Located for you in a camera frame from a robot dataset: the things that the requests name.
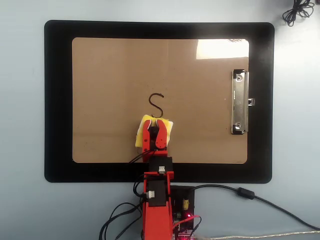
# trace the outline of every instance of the s hook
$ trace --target s hook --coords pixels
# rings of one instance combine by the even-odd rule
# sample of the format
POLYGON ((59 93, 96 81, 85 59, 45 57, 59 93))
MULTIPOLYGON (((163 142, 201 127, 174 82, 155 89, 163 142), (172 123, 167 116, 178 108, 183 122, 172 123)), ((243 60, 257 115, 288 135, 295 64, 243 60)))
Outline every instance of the s hook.
POLYGON ((158 116, 158 117, 155 117, 155 116, 153 116, 153 115, 151 115, 153 118, 162 118, 162 116, 164 115, 164 111, 162 111, 162 109, 160 108, 160 107, 158 107, 157 105, 155 105, 155 104, 153 104, 152 102, 151 102, 151 98, 152 98, 152 96, 154 96, 154 95, 157 95, 157 96, 160 96, 160 97, 162 97, 162 98, 164 98, 165 96, 163 96, 161 93, 152 93, 151 95, 150 95, 150 97, 149 97, 149 103, 152 105, 152 106, 154 106, 154 107, 156 107, 157 109, 159 109, 160 111, 161 111, 161 115, 160 116, 158 116))

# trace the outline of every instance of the light blue table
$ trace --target light blue table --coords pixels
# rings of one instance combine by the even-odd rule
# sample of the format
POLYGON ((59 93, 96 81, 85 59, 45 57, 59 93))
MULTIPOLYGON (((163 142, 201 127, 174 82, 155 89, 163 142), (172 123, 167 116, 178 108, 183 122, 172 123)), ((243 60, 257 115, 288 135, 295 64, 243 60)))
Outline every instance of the light blue table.
MULTIPOLYGON (((273 178, 268 184, 241 186, 320 226, 320 6, 310 19, 288 27, 281 15, 292 2, 2 0, 0 239, 98 239, 118 203, 137 201, 131 183, 59 184, 44 178, 44 24, 51 19, 273 23, 273 178)), ((309 230, 257 200, 223 189, 198 190, 195 211, 202 216, 197 232, 207 237, 309 230)), ((127 222, 114 222, 108 239, 127 222)), ((122 239, 138 240, 140 230, 137 223, 122 239)), ((278 239, 315 240, 320 235, 278 239)))

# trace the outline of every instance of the metal clip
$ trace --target metal clip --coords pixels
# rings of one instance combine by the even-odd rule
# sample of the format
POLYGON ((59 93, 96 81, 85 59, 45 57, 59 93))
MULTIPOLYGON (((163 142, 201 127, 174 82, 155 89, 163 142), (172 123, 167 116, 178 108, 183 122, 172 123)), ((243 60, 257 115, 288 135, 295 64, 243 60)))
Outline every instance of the metal clip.
POLYGON ((233 70, 232 75, 232 123, 231 133, 242 135, 248 131, 248 107, 255 105, 254 98, 248 98, 249 72, 233 70))

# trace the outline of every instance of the cable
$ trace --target cable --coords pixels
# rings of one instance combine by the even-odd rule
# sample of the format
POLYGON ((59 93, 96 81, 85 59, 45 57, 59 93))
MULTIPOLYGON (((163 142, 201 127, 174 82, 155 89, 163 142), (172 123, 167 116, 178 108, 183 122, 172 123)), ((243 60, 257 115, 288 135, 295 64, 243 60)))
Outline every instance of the cable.
POLYGON ((199 225, 200 225, 200 223, 201 223, 201 221, 202 221, 202 218, 199 216, 199 218, 200 218, 200 221, 199 221, 199 223, 193 228, 193 230, 191 231, 191 233, 190 233, 190 238, 191 238, 191 236, 192 236, 192 234, 194 234, 194 232, 197 230, 197 228, 199 227, 199 225))
POLYGON ((133 159, 131 159, 129 161, 129 164, 133 164, 135 163, 136 161, 138 161, 140 158, 142 158, 144 155, 148 154, 148 153, 151 153, 152 151, 154 150, 148 150, 148 151, 144 151, 143 153, 140 153, 139 155, 135 156, 133 159))
POLYGON ((118 215, 115 215, 115 216, 113 216, 112 218, 110 218, 108 221, 106 221, 106 222, 103 224, 103 226, 101 227, 101 230, 100 230, 100 233, 99 233, 99 240, 103 240, 103 232, 104 232, 104 230, 107 231, 108 226, 109 226, 110 223, 112 223, 115 219, 117 219, 117 218, 119 218, 119 217, 121 217, 121 216, 123 216, 123 215, 127 215, 127 214, 133 213, 135 210, 137 210, 138 208, 140 208, 140 206, 141 206, 143 203, 144 203, 144 201, 141 202, 141 203, 139 203, 138 205, 135 205, 135 206, 134 206, 133 208, 131 208, 130 210, 124 211, 124 212, 122 212, 122 213, 119 213, 118 215))
POLYGON ((292 235, 307 235, 307 234, 320 234, 320 231, 296 231, 296 232, 287 232, 287 233, 278 233, 278 234, 269 234, 261 236, 220 236, 220 237, 197 237, 197 240, 225 240, 225 239, 266 239, 274 237, 287 237, 292 235))
POLYGON ((197 190, 197 189, 202 189, 202 188, 220 188, 220 189, 228 189, 228 190, 232 190, 232 191, 237 191, 237 189, 230 187, 230 186, 225 186, 225 185, 220 185, 220 184, 203 184, 203 185, 199 185, 199 186, 195 186, 193 188, 191 188, 188 191, 188 194, 190 194, 191 192, 197 190))
POLYGON ((139 197, 139 198, 142 198, 142 197, 145 197, 146 196, 146 194, 143 192, 143 193, 138 193, 138 191, 137 191, 137 188, 138 188, 138 186, 139 186, 139 184, 140 183, 142 183, 144 180, 147 180, 147 179, 154 179, 154 180, 158 180, 158 179, 163 179, 164 177, 162 176, 162 175, 160 175, 160 176, 157 176, 157 175, 153 175, 153 174, 150 174, 150 175, 148 175, 148 174, 141 174, 136 180, 135 180, 135 182, 134 182, 134 184, 133 184, 133 193, 137 196, 137 197, 139 197))
POLYGON ((189 222, 189 221, 191 221, 192 219, 194 219, 194 218, 201 218, 199 215, 193 215, 193 216, 190 216, 190 217, 188 217, 188 218, 186 218, 186 219, 183 219, 183 220, 181 220, 181 221, 178 221, 176 224, 174 224, 173 225, 173 227, 172 227, 172 229, 175 229, 177 226, 179 226, 180 224, 183 224, 183 223, 185 223, 185 222, 189 222))
POLYGON ((238 189, 236 188, 233 188, 233 187, 230 187, 230 186, 225 186, 225 185, 219 185, 219 184, 204 184, 204 185, 199 185, 199 186, 195 186, 193 188, 191 188, 189 191, 188 191, 188 195, 190 195, 190 193, 196 189, 201 189, 201 188, 222 188, 222 189, 228 189, 228 190, 231 190, 231 191, 234 191, 237 193, 238 196, 240 197, 243 197, 243 198, 246 198, 246 199, 258 199, 260 201, 262 201, 263 203, 265 204, 268 204, 278 210, 280 210, 281 212, 289 215, 290 217, 294 218, 296 221, 300 222, 301 224, 311 228, 311 229, 314 229, 314 230, 317 230, 317 231, 320 231, 320 227, 316 227, 316 226, 313 226, 305 221, 303 221, 302 219, 300 219, 299 217, 297 217, 296 215, 294 215, 293 213, 283 209, 282 207, 268 201, 268 200, 265 200, 263 199, 262 197, 259 197, 259 196, 256 196, 255 193, 253 191, 250 191, 248 189, 245 189, 245 188, 242 188, 242 187, 239 187, 238 189))
POLYGON ((305 226, 307 226, 307 227, 309 227, 309 228, 311 228, 311 229, 320 231, 320 227, 313 226, 313 225, 311 225, 311 224, 303 221, 301 218, 299 218, 299 217, 297 217, 296 215, 294 215, 293 213, 291 213, 291 212, 283 209, 282 207, 280 207, 280 206, 278 206, 278 205, 275 205, 274 203, 272 203, 272 202, 270 202, 270 201, 268 201, 268 200, 265 200, 265 199, 263 199, 262 197, 259 197, 259 196, 254 196, 254 198, 255 198, 255 199, 258 199, 258 200, 260 200, 260 201, 262 201, 262 202, 264 202, 264 203, 266 203, 266 204, 269 204, 270 206, 272 206, 272 207, 280 210, 281 212, 289 215, 290 217, 294 218, 295 220, 297 220, 297 221, 300 222, 301 224, 303 224, 303 225, 305 225, 305 226))
POLYGON ((302 1, 303 0, 294 0, 292 9, 282 14, 283 20, 289 27, 292 27, 295 24, 297 14, 302 18, 309 18, 314 13, 315 4, 310 2, 310 0, 302 1), (305 9, 312 9, 312 12, 308 13, 305 9))
MULTIPOLYGON (((109 217, 109 220, 112 218, 112 216, 113 216, 113 214, 115 213, 115 211, 116 211, 120 206, 122 206, 122 205, 131 205, 131 206, 135 207, 135 205, 132 204, 132 203, 130 203, 130 202, 123 202, 123 203, 119 204, 118 206, 116 206, 116 207, 114 208, 114 210, 112 211, 112 213, 111 213, 111 215, 110 215, 110 217, 109 217)), ((119 239, 119 238, 121 237, 121 235, 124 234, 125 231, 126 231, 128 228, 131 227, 132 224, 134 224, 136 221, 138 221, 138 220, 142 217, 142 212, 140 211, 140 209, 138 209, 138 211, 139 211, 139 213, 140 213, 140 216, 139 216, 137 219, 135 219, 133 222, 131 222, 128 226, 126 226, 126 227, 116 236, 115 240, 119 239)), ((104 231, 104 239, 107 239, 107 229, 105 229, 105 231, 104 231)))

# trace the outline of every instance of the yellow sponge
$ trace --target yellow sponge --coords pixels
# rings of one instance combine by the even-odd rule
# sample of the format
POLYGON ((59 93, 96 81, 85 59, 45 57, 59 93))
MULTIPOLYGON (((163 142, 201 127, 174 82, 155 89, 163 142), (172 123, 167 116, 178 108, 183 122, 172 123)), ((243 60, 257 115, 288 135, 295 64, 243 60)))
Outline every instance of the yellow sponge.
POLYGON ((137 148, 142 148, 142 144, 143 144, 143 127, 144 127, 144 123, 146 120, 151 120, 151 126, 156 126, 156 120, 157 119, 160 119, 163 121, 165 127, 166 127, 166 145, 168 145, 169 143, 169 140, 170 140, 170 133, 171 133, 171 129, 172 129, 172 126, 174 125, 174 123, 172 121, 169 121, 168 119, 164 119, 162 117, 160 118, 155 118, 155 117, 152 117, 152 116, 149 116, 149 115, 144 115, 142 120, 141 120, 141 123, 140 123, 140 126, 139 126, 139 129, 138 129, 138 132, 136 133, 136 139, 135 139, 135 146, 137 148))

